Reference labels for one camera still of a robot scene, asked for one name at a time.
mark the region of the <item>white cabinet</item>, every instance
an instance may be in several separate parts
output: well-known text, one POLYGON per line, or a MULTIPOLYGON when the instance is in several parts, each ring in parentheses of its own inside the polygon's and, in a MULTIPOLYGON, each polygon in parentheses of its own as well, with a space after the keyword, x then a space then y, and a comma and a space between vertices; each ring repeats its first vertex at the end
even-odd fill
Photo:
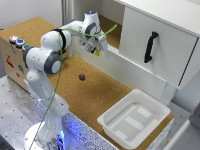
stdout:
POLYGON ((119 52, 150 72, 179 86, 193 54, 198 37, 126 7, 119 52), (144 62, 152 32, 159 34, 150 56, 144 62))

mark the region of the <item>white robotic arm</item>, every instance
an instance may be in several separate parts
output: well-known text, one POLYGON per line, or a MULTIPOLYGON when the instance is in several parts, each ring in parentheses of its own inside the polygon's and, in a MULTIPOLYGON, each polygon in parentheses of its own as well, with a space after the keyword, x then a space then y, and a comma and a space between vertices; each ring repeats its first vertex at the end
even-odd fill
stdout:
MULTIPOLYGON (((61 67, 60 43, 62 49, 64 49, 71 44, 72 36, 89 40, 91 38, 89 35, 100 34, 104 34, 104 32, 99 26, 98 14, 89 11, 85 13, 84 22, 73 21, 59 29, 52 30, 42 36, 41 48, 29 46, 23 51, 23 60, 29 68, 26 78, 27 83, 44 106, 48 107, 50 105, 54 94, 54 88, 46 74, 55 74, 61 67)), ((107 50, 105 35, 97 36, 96 40, 101 41, 102 48, 107 50)), ((95 47, 90 50, 91 53, 94 53, 94 50, 95 47)), ((55 149, 55 147, 50 147, 49 143, 55 142, 55 139, 63 130, 61 117, 68 113, 68 109, 67 102, 56 95, 34 142, 34 146, 38 150, 55 149)), ((25 145, 25 150, 28 149, 30 149, 30 144, 25 145)))

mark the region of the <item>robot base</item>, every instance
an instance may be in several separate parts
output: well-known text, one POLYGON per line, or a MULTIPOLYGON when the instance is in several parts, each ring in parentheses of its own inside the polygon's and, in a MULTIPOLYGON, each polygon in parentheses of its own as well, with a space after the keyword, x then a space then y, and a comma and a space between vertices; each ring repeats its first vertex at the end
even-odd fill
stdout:
MULTIPOLYGON (((45 148, 41 148, 39 147, 39 145, 36 143, 36 141, 33 142, 33 139, 35 137, 35 134, 37 132, 37 129, 39 128, 40 123, 35 124, 34 126, 32 126, 25 134, 24 137, 24 150, 49 150, 48 147, 45 148)), ((68 145, 69 145, 69 135, 65 134, 65 149, 67 149, 68 145)))

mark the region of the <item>brown table surface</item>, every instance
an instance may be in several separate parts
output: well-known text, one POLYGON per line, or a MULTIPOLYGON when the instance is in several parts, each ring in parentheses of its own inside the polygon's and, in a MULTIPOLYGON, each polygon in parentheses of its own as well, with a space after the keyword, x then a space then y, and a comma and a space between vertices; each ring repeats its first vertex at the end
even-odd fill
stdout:
MULTIPOLYGON (((100 17, 100 19, 103 19, 101 22, 103 30, 107 30, 104 29, 103 22, 107 24, 105 28, 110 28, 115 24, 104 17, 100 17)), ((36 17, 0 31, 0 36, 8 41, 10 35, 18 35, 26 43, 40 47, 41 36, 54 28, 56 27, 36 17)), ((118 47, 120 37, 113 40, 112 36, 121 35, 121 30, 118 29, 116 32, 109 36, 108 43, 112 44, 112 42, 115 42, 115 47, 118 47)), ((55 86, 58 74, 48 77, 55 86)), ((131 89, 96 69, 78 56, 73 56, 63 62, 57 93, 69 103, 72 113, 121 150, 123 148, 104 133, 102 126, 97 123, 97 118, 130 91, 131 89), (85 74, 86 80, 79 80, 79 74, 85 74)), ((170 114, 137 150, 146 149, 172 119, 173 115, 170 114)))

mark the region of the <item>green wire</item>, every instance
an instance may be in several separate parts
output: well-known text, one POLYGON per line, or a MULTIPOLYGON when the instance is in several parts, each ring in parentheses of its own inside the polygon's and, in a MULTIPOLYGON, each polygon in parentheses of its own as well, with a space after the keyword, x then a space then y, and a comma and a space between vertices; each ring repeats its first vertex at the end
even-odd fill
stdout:
POLYGON ((61 49, 60 33, 58 33, 58 38, 59 38, 60 53, 61 53, 61 66, 60 66, 58 81, 57 81, 56 88, 55 88, 54 93, 53 93, 53 97, 52 97, 52 99, 51 99, 51 103, 49 104, 49 107, 47 108, 47 110, 46 110, 46 112, 45 112, 45 114, 44 114, 44 117, 42 118, 42 121, 41 121, 41 123, 40 123, 40 125, 39 125, 39 127, 38 127, 38 129, 37 129, 37 132, 36 132, 35 137, 34 137, 32 143, 31 143, 31 146, 30 146, 29 150, 31 149, 31 147, 32 147, 32 145, 33 145, 33 142, 35 141, 35 138, 36 138, 36 136, 37 136, 37 134, 38 134, 38 131, 39 131, 41 125, 42 125, 42 122, 44 121, 44 118, 46 117, 46 114, 47 114, 47 112, 49 111, 49 109, 50 109, 50 107, 51 107, 51 104, 53 103, 53 100, 54 100, 54 97, 55 97, 55 94, 56 94, 56 91, 57 91, 57 88, 58 88, 58 84, 59 84, 59 82, 60 82, 60 76, 61 76, 61 73, 62 73, 62 62, 63 62, 63 61, 62 61, 62 49, 61 49))
MULTIPOLYGON (((74 32, 77 32, 77 33, 80 33, 80 34, 83 34, 83 35, 91 36, 91 37, 98 37, 98 36, 104 35, 104 36, 101 38, 101 40, 98 42, 98 44, 96 45, 96 46, 98 46, 98 45, 102 42, 102 40, 104 39, 104 37, 105 37, 107 34, 109 34, 110 32, 112 32, 113 30, 115 30, 116 27, 117 27, 117 24, 114 25, 114 26, 113 26, 110 30, 108 30, 106 33, 104 33, 104 34, 97 34, 97 35, 85 34, 85 33, 82 33, 82 32, 79 32, 79 31, 76 31, 76 30, 73 30, 73 29, 68 29, 68 28, 65 28, 65 29, 62 29, 62 30, 70 30, 70 31, 74 31, 74 32)), ((56 91, 57 91, 57 88, 58 88, 58 84, 59 84, 59 82, 60 82, 60 76, 61 76, 61 73, 62 73, 62 62, 63 62, 63 61, 62 61, 62 49, 61 49, 62 46, 61 46, 61 39, 60 39, 60 33, 59 33, 59 32, 58 32, 58 38, 59 38, 59 46, 60 46, 60 53, 61 53, 61 66, 60 66, 58 81, 57 81, 56 88, 55 88, 54 93, 53 93, 53 97, 52 97, 52 99, 51 99, 51 103, 49 104, 49 106, 48 106, 48 108, 47 108, 47 110, 46 110, 46 112, 45 112, 45 114, 44 114, 44 116, 43 116, 43 118, 42 118, 42 121, 41 121, 41 123, 40 123, 40 125, 39 125, 39 127, 38 127, 38 129, 37 129, 37 132, 36 132, 35 137, 34 137, 32 143, 31 143, 31 146, 30 146, 29 150, 32 148, 33 142, 35 141, 35 138, 36 138, 36 136, 37 136, 37 134, 38 134, 38 131, 39 131, 41 125, 42 125, 42 122, 44 121, 44 118, 46 117, 47 112, 49 111, 49 109, 50 109, 50 107, 51 107, 51 104, 53 103, 53 100, 54 100, 54 97, 55 97, 55 94, 56 94, 56 91)))

